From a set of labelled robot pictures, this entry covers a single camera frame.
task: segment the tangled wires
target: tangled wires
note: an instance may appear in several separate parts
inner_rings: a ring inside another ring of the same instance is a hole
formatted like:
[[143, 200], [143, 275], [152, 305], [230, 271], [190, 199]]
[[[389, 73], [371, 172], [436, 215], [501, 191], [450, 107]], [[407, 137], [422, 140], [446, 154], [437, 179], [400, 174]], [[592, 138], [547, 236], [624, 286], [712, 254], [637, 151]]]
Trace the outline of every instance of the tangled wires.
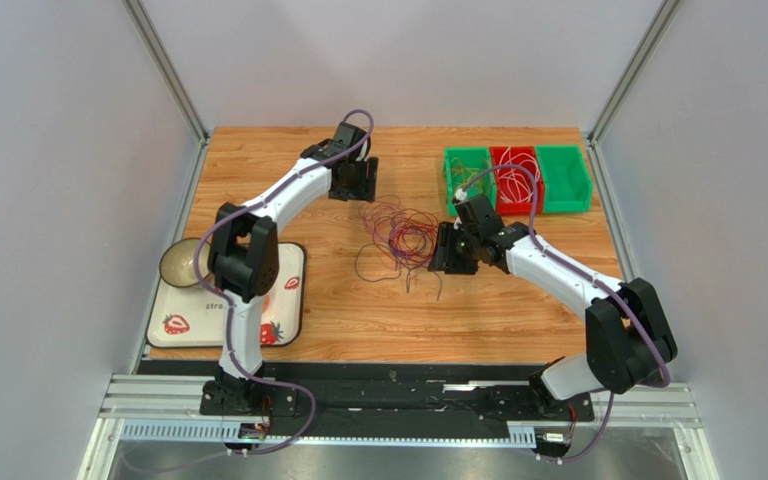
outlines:
[[[452, 166], [449, 168], [449, 172], [452, 175], [452, 183], [455, 185], [455, 188], [461, 188], [470, 183], [470, 180], [482, 170], [484, 170], [484, 168], [467, 167], [458, 157], [452, 159]], [[470, 196], [479, 195], [485, 193], [485, 190], [489, 190], [489, 188], [486, 188], [486, 184], [489, 180], [490, 179], [488, 178], [485, 181], [476, 182], [474, 187], [470, 190]]]
[[[402, 270], [407, 270], [405, 285], [408, 293], [411, 291], [411, 273], [428, 265], [434, 254], [437, 240], [437, 218], [429, 213], [413, 208], [403, 208], [399, 197], [387, 195], [387, 200], [379, 199], [375, 203], [360, 207], [359, 213], [366, 232], [372, 235], [372, 242], [360, 247], [354, 259], [354, 270], [358, 278], [365, 282], [376, 283], [382, 280], [396, 280], [402, 276]], [[384, 255], [381, 262], [384, 267], [398, 272], [396, 276], [365, 278], [360, 274], [358, 262], [367, 247], [375, 247]], [[443, 279], [435, 272], [440, 282], [437, 299], [443, 291]]]

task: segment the plastic storage bin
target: plastic storage bin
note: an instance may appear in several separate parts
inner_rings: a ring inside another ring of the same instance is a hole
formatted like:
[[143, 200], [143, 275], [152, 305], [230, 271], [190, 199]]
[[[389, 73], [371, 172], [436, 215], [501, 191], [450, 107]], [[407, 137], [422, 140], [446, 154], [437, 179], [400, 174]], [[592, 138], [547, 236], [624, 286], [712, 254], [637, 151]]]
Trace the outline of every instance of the plastic storage bin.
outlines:
[[[544, 206], [544, 179], [540, 175], [538, 157], [533, 147], [489, 147], [494, 165], [515, 163], [535, 175], [538, 181], [538, 210]], [[496, 212], [500, 215], [529, 215], [535, 195], [530, 196], [532, 183], [522, 172], [513, 169], [496, 170]]]
[[[446, 205], [449, 215], [456, 215], [452, 197], [455, 190], [466, 184], [473, 175], [490, 168], [490, 152], [487, 147], [446, 147], [443, 149], [443, 176], [446, 178]], [[496, 207], [496, 181], [491, 174], [473, 184], [467, 197], [484, 193]]]
[[535, 147], [544, 179], [544, 212], [584, 212], [591, 208], [591, 177], [576, 145]]

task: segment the green bin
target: green bin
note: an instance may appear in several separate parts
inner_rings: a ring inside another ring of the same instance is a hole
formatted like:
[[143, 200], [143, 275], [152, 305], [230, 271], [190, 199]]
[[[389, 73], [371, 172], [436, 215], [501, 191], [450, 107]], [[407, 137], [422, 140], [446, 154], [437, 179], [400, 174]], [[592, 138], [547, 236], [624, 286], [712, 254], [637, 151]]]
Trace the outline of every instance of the green bin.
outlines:
[[535, 147], [544, 180], [544, 213], [585, 212], [593, 185], [577, 145]]

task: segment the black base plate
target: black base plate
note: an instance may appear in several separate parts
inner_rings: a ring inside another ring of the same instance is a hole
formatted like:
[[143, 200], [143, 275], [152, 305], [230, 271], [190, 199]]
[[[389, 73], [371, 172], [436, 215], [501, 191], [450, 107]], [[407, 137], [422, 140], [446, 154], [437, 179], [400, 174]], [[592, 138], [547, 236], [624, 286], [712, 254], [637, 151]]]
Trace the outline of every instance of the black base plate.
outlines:
[[291, 388], [278, 388], [271, 386], [259, 386], [257, 400], [251, 404], [240, 398], [228, 399], [220, 393], [221, 387], [214, 380], [204, 384], [201, 396], [201, 415], [209, 416], [239, 416], [239, 415], [263, 415], [268, 412], [263, 409], [262, 398], [268, 397], [271, 402], [269, 411], [273, 417], [291, 417], [295, 415], [295, 404], [298, 391]]
[[[211, 375], [215, 362], [145, 361], [139, 373]], [[439, 365], [269, 362], [262, 375], [298, 383], [316, 397], [316, 421], [306, 435], [396, 438], [507, 438], [506, 421], [570, 421], [567, 404], [542, 417], [530, 408], [533, 391], [499, 385], [446, 391], [445, 384], [469, 381], [527, 381], [541, 365]], [[290, 435], [310, 412], [310, 401], [291, 390], [264, 390], [272, 398], [272, 433]], [[579, 421], [594, 419], [587, 394], [570, 400]], [[206, 414], [240, 415], [236, 410]]]

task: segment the strawberry print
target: strawberry print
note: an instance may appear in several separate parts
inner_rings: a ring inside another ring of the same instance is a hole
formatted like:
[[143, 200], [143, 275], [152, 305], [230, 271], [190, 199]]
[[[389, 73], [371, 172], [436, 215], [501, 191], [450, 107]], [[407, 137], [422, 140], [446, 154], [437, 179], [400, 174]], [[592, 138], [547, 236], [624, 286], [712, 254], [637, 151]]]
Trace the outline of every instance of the strawberry print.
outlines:
[[283, 340], [279, 323], [269, 322], [268, 325], [260, 325], [260, 345], [274, 345], [278, 340]]
[[168, 335], [179, 335], [189, 331], [189, 322], [181, 315], [167, 315], [162, 321], [165, 326], [165, 333]]
[[286, 281], [286, 285], [283, 286], [284, 290], [295, 290], [301, 282], [298, 277], [292, 277]]

